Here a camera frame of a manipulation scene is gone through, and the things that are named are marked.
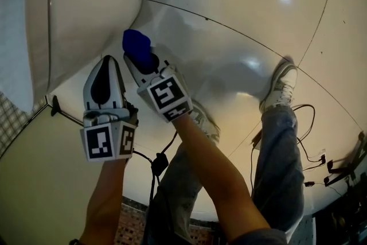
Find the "shoelace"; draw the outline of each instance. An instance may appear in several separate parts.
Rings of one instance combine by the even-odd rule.
[[[289,103],[292,100],[293,87],[289,85],[284,85],[281,95],[277,98],[276,102],[279,104]]]
[[[192,118],[192,120],[193,120],[193,122],[198,126],[198,127],[200,127],[200,129],[201,129],[201,120],[203,119],[202,117],[200,117],[200,113],[199,112],[196,112],[196,111],[193,111],[192,112],[193,114],[195,114],[195,118]],[[208,131],[206,131],[206,130],[202,130],[203,132],[204,132],[204,134],[207,136],[207,137],[209,137],[210,136],[210,134],[208,133]]]

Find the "black cable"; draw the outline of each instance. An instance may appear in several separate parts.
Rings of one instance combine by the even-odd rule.
[[[252,183],[252,153],[253,153],[253,150],[254,149],[255,149],[255,146],[251,150],[251,171],[250,171],[251,197],[252,197],[252,192],[253,192],[253,183]]]
[[[325,185],[324,184],[321,184],[321,183],[316,183],[316,182],[305,182],[304,183],[304,185],[306,186],[306,187],[312,187],[313,185],[315,185],[315,184],[319,184],[319,185],[323,185],[324,187],[325,187]],[[332,190],[334,190],[335,192],[337,192],[341,197],[343,197],[343,195],[341,195],[335,188],[333,188],[333,187],[330,187],[330,186],[327,186],[326,188],[330,188],[330,189],[332,189]]]
[[[300,138],[300,140],[304,140],[308,135],[309,133],[311,132],[312,130],[312,127],[314,126],[314,122],[315,122],[315,116],[316,116],[316,109],[313,105],[311,104],[302,104],[300,106],[296,106],[295,108],[293,108],[293,111],[296,111],[300,108],[303,108],[303,107],[311,107],[314,111],[314,114],[313,114],[313,117],[312,117],[312,121],[311,121],[311,126],[309,127],[309,129],[305,132],[305,134]]]
[[[313,109],[314,113],[313,113],[313,117],[312,117],[312,121],[311,121],[311,125],[310,125],[309,129],[305,132],[304,135],[301,136],[301,138],[298,138],[297,137],[297,140],[298,140],[298,143],[297,144],[300,144],[301,145],[301,147],[303,148],[303,151],[304,151],[304,153],[306,155],[306,158],[307,158],[307,160],[309,162],[320,162],[320,161],[322,161],[321,158],[319,160],[317,160],[317,161],[314,161],[314,160],[311,160],[310,159],[309,155],[307,154],[306,148],[304,148],[303,143],[302,143],[302,141],[311,133],[311,130],[312,130],[313,126],[314,126],[315,116],[316,116],[316,109],[311,104],[303,104],[303,105],[296,106],[295,108],[293,108],[293,111],[296,111],[296,110],[298,110],[300,108],[303,108],[303,107],[311,107]]]
[[[148,156],[145,156],[143,153],[137,152],[135,150],[133,151],[133,153],[138,154],[141,157],[144,157],[146,160],[148,160],[152,164],[153,161]]]
[[[321,161],[321,159],[316,160],[316,161],[315,161],[315,160],[311,160],[311,159],[309,159],[309,155],[307,154],[306,148],[304,148],[302,141],[301,141],[298,137],[297,137],[297,140],[298,140],[298,143],[302,146],[303,151],[304,151],[304,153],[305,153],[305,155],[306,155],[306,158],[307,158],[307,160],[308,160],[309,162],[320,162],[320,161]]]
[[[149,204],[152,202],[153,200],[153,194],[154,194],[154,186],[155,186],[155,175],[153,174],[153,179],[151,180],[151,188],[150,188],[150,196],[149,196]]]
[[[317,166],[311,166],[310,168],[304,169],[303,172],[305,172],[306,170],[310,170],[310,169],[316,169],[319,168],[320,166],[324,166],[325,164],[319,164]]]
[[[166,151],[167,151],[167,149],[172,145],[172,143],[173,143],[173,142],[174,142],[174,140],[176,139],[176,136],[177,136],[177,132],[176,132],[176,133],[174,133],[174,136],[173,136],[173,138],[172,138],[171,142],[169,142],[169,143],[168,143],[168,145],[163,149],[163,151],[162,151],[161,153],[164,153],[164,152],[166,152]]]

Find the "leg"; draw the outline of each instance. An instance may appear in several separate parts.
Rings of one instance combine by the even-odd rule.
[[[253,202],[272,228],[288,241],[303,216],[303,172],[297,147],[297,119],[290,107],[297,67],[284,63],[275,71],[260,104],[263,131]]]
[[[193,101],[193,106],[190,117],[210,140],[218,144],[219,128],[199,103]],[[145,234],[149,245],[190,244],[190,216],[201,188],[186,151],[180,145],[147,212]],[[168,236],[173,240],[167,242]]]

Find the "tile grout line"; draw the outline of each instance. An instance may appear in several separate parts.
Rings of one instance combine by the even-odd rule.
[[[327,2],[328,2],[328,0],[326,0],[326,1],[325,1],[325,6],[323,7],[323,10],[322,10],[322,13],[321,13],[321,16],[320,16],[320,20],[319,20],[319,22],[318,22],[318,24],[317,24],[317,26],[316,26],[315,33],[314,33],[314,35],[312,36],[312,39],[311,39],[311,41],[310,41],[310,43],[309,43],[309,45],[308,45],[308,47],[307,47],[306,51],[304,52],[304,54],[303,54],[303,56],[302,56],[302,58],[301,58],[301,60],[300,60],[300,62],[299,62],[299,64],[298,64],[298,66],[297,66],[298,68],[299,68],[299,66],[300,66],[300,64],[301,64],[301,62],[302,62],[302,60],[303,60],[303,59],[304,59],[304,57],[306,56],[307,51],[308,51],[308,50],[309,50],[309,48],[311,47],[311,43],[312,43],[312,41],[314,40],[314,37],[315,37],[315,35],[316,35],[316,32],[317,32],[317,30],[318,30],[318,28],[319,28],[319,25],[320,25],[320,23],[321,23],[321,20],[322,20],[323,14],[324,14],[324,12],[325,12]]]
[[[247,37],[247,38],[251,39],[252,41],[254,41],[254,42],[256,42],[256,43],[260,44],[261,46],[263,46],[263,47],[265,47],[265,48],[267,48],[267,49],[269,49],[271,52],[274,52],[276,55],[280,56],[281,58],[283,58],[283,59],[287,60],[285,57],[281,56],[278,52],[275,52],[274,50],[272,50],[272,49],[271,49],[271,48],[269,48],[268,46],[266,46],[266,45],[264,45],[264,44],[262,44],[262,43],[258,42],[258,40],[255,40],[254,38],[251,38],[250,36],[247,36],[246,34],[244,34],[244,33],[240,32],[240,31],[238,31],[238,30],[236,30],[236,29],[234,29],[234,28],[231,28],[230,26],[224,25],[224,24],[222,24],[222,23],[220,23],[220,22],[218,22],[218,21],[216,21],[216,20],[213,20],[213,19],[208,18],[208,17],[204,17],[203,15],[200,15],[200,14],[195,13],[195,12],[193,12],[193,11],[190,11],[190,10],[187,10],[187,9],[183,9],[183,8],[180,8],[180,7],[177,7],[177,6],[174,6],[174,5],[168,4],[168,3],[163,3],[163,2],[160,2],[160,1],[156,1],[156,0],[147,0],[147,1],[155,2],[155,3],[159,3],[159,4],[162,4],[162,5],[166,5],[166,6],[170,6],[170,7],[173,7],[173,8],[175,8],[175,9],[180,9],[180,10],[186,11],[186,12],[188,12],[188,13],[191,13],[191,14],[197,15],[197,16],[199,16],[199,17],[202,17],[202,18],[206,19],[207,21],[215,22],[215,23],[217,23],[217,24],[219,24],[219,25],[221,25],[221,26],[224,26],[224,27],[226,27],[226,28],[228,28],[228,29],[232,30],[232,31],[235,31],[235,32],[236,32],[236,33],[238,33],[238,34],[241,34],[242,36],[245,36],[245,37]]]
[[[229,157],[233,154],[233,153],[235,153],[235,151],[242,145],[242,143],[243,142],[245,142],[245,140],[251,135],[251,133],[254,131],[254,129],[256,129],[256,127],[259,125],[261,123],[261,121],[260,122],[258,122],[257,124],[256,124],[256,126],[250,131],[250,133],[248,133],[248,135],[246,136],[246,138],[244,138],[243,140],[242,140],[242,142],[234,149],[234,151],[232,151],[231,153],[230,153],[230,155],[229,156],[227,156],[227,158],[229,159]]]
[[[195,14],[195,15],[197,15],[197,16],[199,16],[199,17],[202,17],[202,18],[205,18],[206,20],[210,20],[210,21],[212,21],[212,22],[215,22],[215,23],[217,23],[217,24],[219,24],[219,25],[222,25],[222,26],[224,26],[224,27],[226,27],[226,28],[228,28],[228,29],[230,29],[230,30],[233,30],[233,31],[235,31],[235,32],[237,32],[237,33],[239,33],[239,34],[241,34],[242,36],[245,36],[245,37],[247,37],[247,38],[249,38],[249,39],[251,39],[252,41],[254,41],[254,42],[256,42],[256,43],[258,43],[258,44],[260,44],[260,45],[262,45],[262,46],[264,46],[265,48],[267,48],[267,49],[269,49],[271,52],[274,52],[275,54],[277,54],[278,56],[280,56],[281,58],[283,58],[283,59],[285,59],[285,60],[287,60],[285,57],[283,57],[283,56],[281,56],[279,53],[277,53],[277,52],[275,52],[274,50],[272,50],[272,49],[270,49],[269,47],[267,47],[267,46],[265,46],[264,44],[262,44],[262,43],[260,43],[260,42],[258,42],[258,41],[256,41],[255,39],[253,39],[253,38],[251,38],[251,37],[249,37],[249,36],[247,36],[246,34],[244,34],[244,33],[242,33],[242,32],[240,32],[240,31],[237,31],[236,29],[233,29],[233,28],[231,28],[231,27],[229,27],[229,26],[227,26],[227,25],[224,25],[224,24],[222,24],[222,23],[220,23],[220,22],[218,22],[218,21],[215,21],[215,20],[213,20],[213,19],[211,19],[211,18],[208,18],[208,17],[204,17],[203,15],[200,15],[200,14],[198,14],[198,13],[194,13],[194,12],[192,12],[192,11],[189,11],[189,10],[186,10],[186,9],[182,9],[182,8],[180,8],[180,7],[176,7],[176,6],[174,6],[174,5],[170,5],[170,4],[166,4],[166,3],[163,3],[163,2],[160,2],[160,1],[155,1],[155,0],[146,0],[146,1],[150,1],[150,2],[155,2],[155,3],[159,3],[159,4],[162,4],[162,5],[166,5],[166,6],[170,6],[170,7],[173,7],[173,8],[175,8],[175,9],[180,9],[180,10],[183,10],[183,11],[186,11],[186,12],[188,12],[188,13],[191,13],[191,14]],[[297,67],[300,71],[302,71],[303,73],[305,73],[309,78],[311,78],[313,81],[315,81],[321,88],[323,88],[346,112],[347,112],[347,114],[352,118],[352,120],[357,124],[357,126],[362,130],[362,128],[361,128],[361,126],[357,123],[357,121],[352,117],[352,115],[348,112],[348,110],[346,110],[346,108],[328,91],[328,90],[326,90],[320,83],[318,83],[314,78],[312,78],[308,73],[306,73],[305,71],[303,71],[301,68],[299,68],[299,66]]]
[[[311,77],[308,73],[306,73],[304,70],[302,70],[301,68],[297,67],[300,71],[302,71],[303,73],[305,73],[312,81],[314,81],[316,84],[318,84],[321,88],[323,88],[326,93],[328,93],[344,110],[345,112],[351,117],[352,120],[354,120],[354,122],[356,123],[356,125],[361,129],[361,131],[363,131],[363,129],[361,128],[360,124],[357,123],[357,121],[354,119],[354,117],[352,117],[352,115],[349,113],[348,110],[346,110],[346,108],[327,90],[325,89],[319,82],[317,82],[313,77]]]

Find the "floor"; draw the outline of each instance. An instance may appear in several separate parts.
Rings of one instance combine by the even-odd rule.
[[[102,164],[85,160],[79,129],[61,115],[51,117],[47,107],[1,158],[6,244],[62,245],[80,237]]]
[[[367,130],[367,0],[143,0],[134,29],[152,45],[169,52],[185,75],[192,96],[221,127],[219,148],[250,182],[251,140],[261,129],[259,100],[268,90],[274,68],[284,59],[299,68],[294,105],[316,109],[311,134],[303,141],[310,157],[326,152],[327,161],[350,155],[358,133]],[[151,158],[171,140],[174,129],[137,96],[123,62],[121,40],[103,54],[122,68],[128,101],[139,108],[135,148]],[[98,60],[54,91],[61,108],[81,119],[82,89]],[[312,111],[296,113],[302,136]],[[168,151],[171,159],[179,144]],[[301,151],[304,168],[313,166]],[[254,152],[256,164],[258,151]],[[136,164],[146,165],[144,161]],[[323,183],[326,166],[304,173],[306,181]],[[151,175],[136,174],[125,182],[124,195],[147,204]],[[333,185],[342,193],[343,182]],[[334,201],[338,194],[322,185],[304,190],[305,214]],[[214,206],[202,191],[193,217],[215,220]]]

